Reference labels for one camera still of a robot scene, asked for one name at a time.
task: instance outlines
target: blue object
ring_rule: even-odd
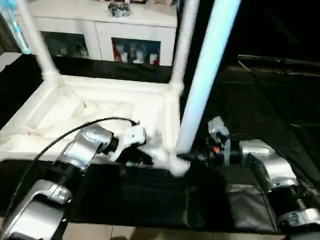
[[[7,22],[16,43],[21,49],[23,54],[30,54],[30,50],[27,43],[20,31],[17,24],[17,20],[13,11],[17,8],[16,0],[0,0],[0,12],[3,15],[5,21]]]
[[[215,0],[184,109],[176,145],[188,153],[194,143],[241,0]]]

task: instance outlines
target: white cabinet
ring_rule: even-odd
[[[175,28],[97,22],[96,30],[103,60],[116,61],[117,54],[124,53],[126,61],[121,61],[137,62],[138,52],[142,52],[144,63],[152,62],[150,56],[156,56],[160,65],[172,65]]]
[[[131,4],[127,17],[111,17],[108,3],[34,0],[29,9],[53,56],[171,66],[177,29],[175,6]],[[36,53],[19,10],[16,18]]]
[[[23,19],[21,16],[16,19],[30,51],[36,53]],[[102,59],[94,21],[52,17],[34,17],[33,20],[42,32],[51,55]]]

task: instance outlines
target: cabinet door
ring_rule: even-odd
[[[171,66],[176,29],[97,22],[103,60]]]
[[[94,22],[50,17],[34,17],[33,19],[52,56],[102,59]],[[17,16],[17,21],[30,51],[37,53],[23,19]]]

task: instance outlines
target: white pvc pipe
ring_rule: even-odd
[[[31,16],[26,0],[16,0],[17,7],[21,13],[26,30],[36,49],[37,62],[42,70],[42,77],[44,80],[56,80],[60,74],[50,56],[47,45],[42,36],[38,32],[33,17]]]
[[[173,70],[170,86],[176,88],[179,94],[183,90],[183,78],[187,66],[192,35],[194,32],[200,0],[184,2],[179,38],[176,44]]]
[[[228,42],[241,0],[215,0],[193,77],[176,144],[178,154],[190,151]]]

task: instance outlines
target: black cable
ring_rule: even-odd
[[[74,133],[75,131],[78,131],[80,129],[83,129],[83,128],[86,128],[92,124],[96,124],[96,123],[99,123],[99,122],[102,122],[102,121],[108,121],[108,120],[122,120],[122,121],[128,121],[131,123],[132,126],[135,126],[137,125],[138,123],[133,121],[133,120],[130,120],[130,119],[127,119],[127,118],[124,118],[124,117],[106,117],[106,118],[101,118],[101,119],[97,119],[97,120],[94,120],[94,121],[90,121],[90,122],[86,122],[68,132],[66,132],[65,134],[61,135],[60,137],[58,137],[56,140],[54,140],[52,143],[50,143],[48,146],[46,146],[30,163],[30,165],[27,167],[27,169],[25,170],[24,174],[22,175],[18,185],[16,186],[15,188],[15,191],[10,199],[10,202],[9,202],[9,205],[6,209],[6,212],[5,212],[5,215],[4,215],[4,221],[3,221],[3,224],[2,224],[2,227],[5,225],[6,221],[8,220],[8,215],[9,215],[9,212],[11,211],[11,208],[15,202],[15,198],[19,192],[19,189],[23,183],[23,181],[25,180],[26,176],[28,175],[28,173],[30,172],[30,170],[33,168],[33,166],[35,165],[35,163],[39,160],[39,158],[46,152],[48,151],[53,145],[55,145],[57,142],[59,142],[60,140],[64,139],[66,136],[68,136],[69,134],[72,134]]]

